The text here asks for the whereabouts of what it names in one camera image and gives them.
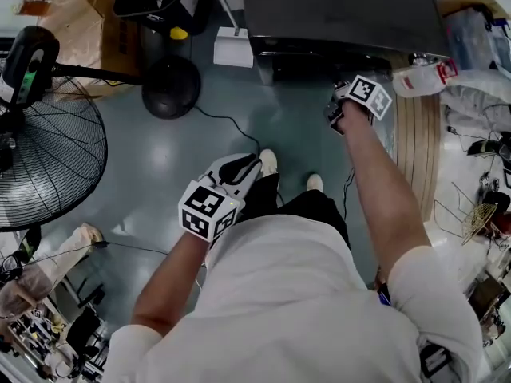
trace hand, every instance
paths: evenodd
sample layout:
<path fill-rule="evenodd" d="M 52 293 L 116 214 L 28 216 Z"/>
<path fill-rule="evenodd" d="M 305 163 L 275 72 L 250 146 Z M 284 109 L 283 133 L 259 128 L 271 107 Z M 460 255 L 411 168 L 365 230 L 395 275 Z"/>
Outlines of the hand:
<path fill-rule="evenodd" d="M 344 117 L 337 121 L 337 129 L 340 132 L 348 131 L 352 124 L 368 124 L 367 111 L 358 103 L 352 100 L 343 102 Z"/>

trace gray floor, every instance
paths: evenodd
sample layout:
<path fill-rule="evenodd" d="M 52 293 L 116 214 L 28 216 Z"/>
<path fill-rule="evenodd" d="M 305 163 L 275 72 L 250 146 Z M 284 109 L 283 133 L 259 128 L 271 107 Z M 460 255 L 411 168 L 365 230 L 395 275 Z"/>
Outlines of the gray floor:
<path fill-rule="evenodd" d="M 325 192 L 343 205 L 343 184 L 351 163 L 343 138 L 323 119 L 332 94 L 328 81 L 314 84 L 263 86 L 257 69 L 212 64 L 216 20 L 206 33 L 178 48 L 192 53 L 202 75 L 199 105 L 206 112 L 233 116 L 240 127 L 257 137 L 263 148 L 275 151 L 285 200 L 298 195 L 308 175 L 318 172 Z M 145 41 L 149 60 L 163 54 L 158 36 Z M 233 152 L 254 152 L 255 145 L 241 136 L 228 120 L 212 120 L 196 110 L 179 120 L 158 120 L 142 104 L 141 90 L 131 89 L 97 102 L 109 142 L 109 160 L 96 191 L 68 215 L 43 227 L 43 235 L 57 245 L 83 222 L 101 229 L 110 241 L 169 251 L 182 231 L 177 224 L 177 202 L 191 179 L 216 158 Z M 393 129 L 388 112 L 378 133 L 389 148 Z M 375 260 L 353 184 L 347 195 L 347 227 L 355 264 L 371 281 Z M 84 276 L 87 290 L 103 282 L 106 297 L 98 310 L 115 330 L 129 321 L 137 295 L 163 255 L 110 246 L 96 251 L 70 274 L 78 285 Z M 189 301 L 193 308 L 198 290 Z"/>

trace fan grille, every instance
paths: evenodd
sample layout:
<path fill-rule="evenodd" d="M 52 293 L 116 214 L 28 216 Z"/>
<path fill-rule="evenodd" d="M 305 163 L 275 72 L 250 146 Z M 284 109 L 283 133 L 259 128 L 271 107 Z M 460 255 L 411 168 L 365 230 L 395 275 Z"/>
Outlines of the fan grille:
<path fill-rule="evenodd" d="M 97 186 L 108 156 L 101 115 L 76 80 L 54 78 L 23 113 L 13 165 L 0 177 L 0 231 L 47 223 L 75 208 Z"/>

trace cardboard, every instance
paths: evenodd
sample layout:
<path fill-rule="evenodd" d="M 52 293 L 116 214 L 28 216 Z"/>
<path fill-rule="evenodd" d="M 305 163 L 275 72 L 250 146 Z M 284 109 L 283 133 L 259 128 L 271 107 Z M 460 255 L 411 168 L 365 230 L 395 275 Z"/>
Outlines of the cardboard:
<path fill-rule="evenodd" d="M 47 0 L 50 9 L 38 25 L 61 44 L 57 61 L 140 76 L 138 28 L 113 13 L 115 0 Z M 120 92 L 131 85 L 108 86 L 104 81 L 78 78 L 92 97 Z"/>
<path fill-rule="evenodd" d="M 484 4 L 492 11 L 495 18 L 509 18 L 509 14 L 495 0 L 437 0 L 438 10 L 442 17 L 464 10 L 474 4 Z"/>

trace concrete floor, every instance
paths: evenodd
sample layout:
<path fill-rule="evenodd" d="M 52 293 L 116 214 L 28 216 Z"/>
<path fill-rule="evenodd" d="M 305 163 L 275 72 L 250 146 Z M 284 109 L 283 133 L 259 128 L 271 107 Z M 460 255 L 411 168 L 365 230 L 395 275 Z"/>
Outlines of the concrete floor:
<path fill-rule="evenodd" d="M 208 113 L 232 116 L 262 148 L 271 148 L 279 159 L 280 192 L 289 201 L 305 189 L 311 172 L 318 172 L 325 192 L 343 205 L 343 184 L 351 163 L 343 138 L 323 119 L 323 109 L 333 86 L 329 81 L 310 84 L 263 86 L 257 69 L 212 64 L 217 25 L 227 18 L 213 18 L 208 30 L 181 47 L 167 50 L 192 54 L 200 69 L 202 92 L 199 106 Z M 159 36 L 145 38 L 148 61 L 164 54 Z M 146 111 L 141 89 L 134 88 L 97 102 L 105 122 L 109 160 L 95 192 L 80 206 L 43 227 L 43 243 L 58 245 L 83 222 L 101 229 L 109 241 L 170 251 L 182 230 L 177 223 L 177 202 L 190 180 L 197 178 L 216 158 L 234 152 L 254 152 L 255 145 L 241 136 L 228 120 L 212 120 L 192 110 L 178 120 L 158 120 Z M 376 129 L 390 149 L 393 112 Z M 366 223 L 353 184 L 347 196 L 347 227 L 353 256 L 366 282 L 374 278 L 376 262 Z M 112 332 L 129 321 L 137 295 L 163 255 L 110 246 L 96 251 L 71 271 L 77 286 L 90 276 L 91 290 L 103 282 L 106 297 L 98 311 Z M 198 294 L 194 288 L 188 310 Z"/>

